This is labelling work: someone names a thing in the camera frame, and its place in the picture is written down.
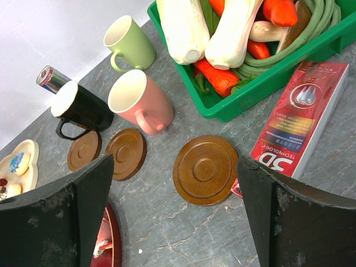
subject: green mug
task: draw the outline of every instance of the green mug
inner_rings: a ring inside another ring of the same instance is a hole
[[[156,58],[152,43],[130,16],[119,18],[109,27],[104,36],[104,45],[113,52],[110,62],[119,72],[129,70],[119,68],[116,57],[138,70],[150,67]]]

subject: red object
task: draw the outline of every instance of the red object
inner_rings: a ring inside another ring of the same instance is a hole
[[[110,225],[112,248],[106,249],[99,257],[93,256],[90,267],[121,267],[122,262],[122,248],[121,248],[121,235],[115,213],[109,203],[106,204],[103,221],[108,221]],[[106,230],[99,231],[99,236],[102,238],[106,235]]]
[[[254,42],[249,39],[247,51],[257,60],[265,60],[271,56],[266,43]]]
[[[5,178],[0,179],[0,186],[6,186],[7,180]]]
[[[98,246],[102,241],[105,240],[111,242],[112,236],[111,236],[110,222],[105,217],[103,217],[95,246]]]
[[[211,7],[221,17],[225,8],[225,0],[209,0]]]
[[[231,192],[233,192],[236,196],[238,196],[239,198],[243,198],[243,195],[241,194],[240,191],[240,186],[239,186],[239,180],[236,179],[232,188],[231,188]]]
[[[348,64],[302,62],[262,130],[251,157],[298,179],[345,88]]]
[[[109,249],[112,247],[113,247],[113,244],[112,244],[112,242],[110,242],[110,243],[107,243],[106,245],[100,246],[99,249]]]
[[[204,74],[215,92],[222,97],[230,96],[231,89],[240,81],[239,76],[233,71],[218,70],[214,68],[206,58],[195,62],[194,66]]]
[[[194,77],[198,76],[199,74],[202,74],[200,70],[198,70],[197,68],[193,68],[193,75]]]
[[[293,0],[265,0],[263,14],[267,20],[279,27],[292,27],[298,22]]]

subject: black mug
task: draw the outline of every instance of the black mug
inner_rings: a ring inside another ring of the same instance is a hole
[[[56,128],[56,134],[69,140],[77,140],[90,131],[101,132],[109,128],[114,116],[104,101],[75,81],[69,81],[61,87],[52,101],[51,113],[61,120]],[[62,127],[66,123],[85,130],[76,137],[65,136]]]

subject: mug handle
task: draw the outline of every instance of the mug handle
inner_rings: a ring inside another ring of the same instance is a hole
[[[157,131],[161,131],[164,128],[163,124],[159,124],[156,128],[153,128],[145,119],[143,110],[137,110],[135,112],[136,121],[139,126],[149,135],[154,135]]]
[[[86,135],[87,133],[89,133],[91,131],[91,129],[86,129],[83,133],[81,133],[80,135],[78,135],[77,137],[69,137],[69,136],[65,136],[62,132],[62,127],[64,124],[66,123],[69,123],[69,120],[66,119],[66,118],[62,118],[61,121],[58,123],[58,126],[56,128],[56,134],[60,137],[60,138],[63,138],[63,139],[68,139],[68,140],[77,140],[79,139],[80,137]]]
[[[127,71],[130,71],[130,70],[124,70],[122,68],[119,68],[115,62],[115,58],[116,57],[122,57],[123,56],[123,53],[120,51],[120,50],[115,50],[115,52],[112,54],[111,58],[110,58],[110,63],[111,63],[111,66],[113,67],[113,69],[115,71],[119,71],[119,72],[127,72]],[[135,67],[135,70],[143,70],[143,68],[141,66],[136,66]]]

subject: toothpaste box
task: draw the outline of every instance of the toothpaste box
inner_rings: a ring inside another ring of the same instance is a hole
[[[274,107],[250,156],[298,179],[347,84],[349,64],[304,61]],[[231,188],[239,195],[238,182]]]

